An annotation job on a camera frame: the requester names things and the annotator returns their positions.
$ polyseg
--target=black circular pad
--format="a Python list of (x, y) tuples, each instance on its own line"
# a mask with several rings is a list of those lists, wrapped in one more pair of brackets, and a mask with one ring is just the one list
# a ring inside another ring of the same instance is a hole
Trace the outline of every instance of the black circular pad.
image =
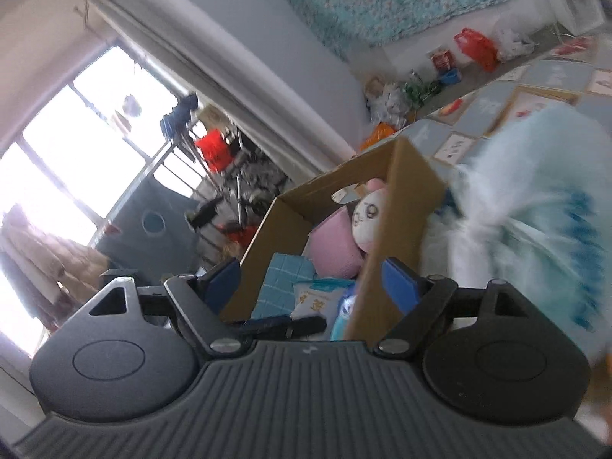
[(528, 381), (546, 369), (546, 357), (526, 343), (494, 342), (478, 349), (476, 366), (492, 378)]
[(125, 421), (163, 408), (194, 381), (199, 366), (192, 348), (143, 319), (133, 280), (117, 281), (34, 357), (30, 382), (45, 411), (86, 422)]
[(125, 340), (100, 340), (78, 349), (72, 365), (85, 378), (112, 381), (127, 378), (145, 363), (145, 351)]
[(588, 383), (587, 364), (576, 364), (583, 360), (552, 323), (496, 316), (434, 341), (423, 372), (434, 392), (461, 412), (526, 425), (576, 410)]

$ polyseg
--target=window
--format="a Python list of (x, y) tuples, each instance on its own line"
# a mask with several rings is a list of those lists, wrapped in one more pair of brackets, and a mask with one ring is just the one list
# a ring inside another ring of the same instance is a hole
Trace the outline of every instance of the window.
[[(62, 88), (2, 156), (0, 210), (19, 203), (41, 230), (87, 244), (166, 146), (160, 121), (176, 101), (148, 70), (112, 47)], [(197, 169), (186, 171), (174, 160), (180, 156), (169, 154), (173, 171), (160, 166), (155, 177), (192, 196), (189, 185), (197, 186), (201, 178)], [(33, 355), (44, 328), (29, 317), (1, 273), (0, 309), (0, 330)]]

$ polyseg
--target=orange bag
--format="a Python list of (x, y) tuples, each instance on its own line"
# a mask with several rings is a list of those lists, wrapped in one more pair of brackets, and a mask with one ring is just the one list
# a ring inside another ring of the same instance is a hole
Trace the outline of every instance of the orange bag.
[(389, 124), (385, 124), (384, 122), (380, 122), (372, 131), (366, 140), (361, 143), (359, 147), (359, 151), (364, 151), (366, 148), (369, 148), (375, 143), (378, 143), (381, 139), (385, 139), (392, 134), (395, 134), (396, 130), (393, 126)]
[(479, 63), (487, 72), (493, 72), (497, 67), (497, 48), (486, 36), (464, 27), (457, 36), (455, 42), (459, 49), (473, 61)]

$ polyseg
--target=red basket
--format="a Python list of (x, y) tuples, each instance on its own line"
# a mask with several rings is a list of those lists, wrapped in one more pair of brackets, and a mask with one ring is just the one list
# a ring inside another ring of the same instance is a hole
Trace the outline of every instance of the red basket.
[(223, 139), (219, 130), (210, 131), (206, 136), (198, 139), (195, 145), (202, 152), (202, 157), (213, 173), (220, 173), (229, 166), (233, 160), (230, 147)]

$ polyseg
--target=circular opening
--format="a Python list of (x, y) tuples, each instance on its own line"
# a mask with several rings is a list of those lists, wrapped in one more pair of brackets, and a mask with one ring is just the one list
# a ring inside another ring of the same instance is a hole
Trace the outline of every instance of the circular opening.
[(143, 216), (143, 230), (151, 237), (161, 236), (166, 232), (166, 221), (160, 213), (148, 210)]

